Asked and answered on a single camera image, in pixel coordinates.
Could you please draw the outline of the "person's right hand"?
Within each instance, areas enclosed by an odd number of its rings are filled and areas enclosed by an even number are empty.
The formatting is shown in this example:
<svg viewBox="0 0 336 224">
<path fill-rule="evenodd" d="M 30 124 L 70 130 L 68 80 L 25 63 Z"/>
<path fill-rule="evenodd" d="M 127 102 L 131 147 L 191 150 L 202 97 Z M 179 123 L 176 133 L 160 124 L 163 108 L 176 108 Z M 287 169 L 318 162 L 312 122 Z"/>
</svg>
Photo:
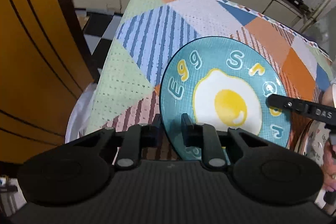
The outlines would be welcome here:
<svg viewBox="0 0 336 224">
<path fill-rule="evenodd" d="M 330 85 L 322 97 L 322 104 L 335 107 L 335 83 Z M 335 159 L 333 158 L 335 145 L 331 146 L 327 141 L 323 149 L 323 165 L 321 167 L 324 175 L 323 188 L 329 192 L 335 192 Z"/>
</svg>

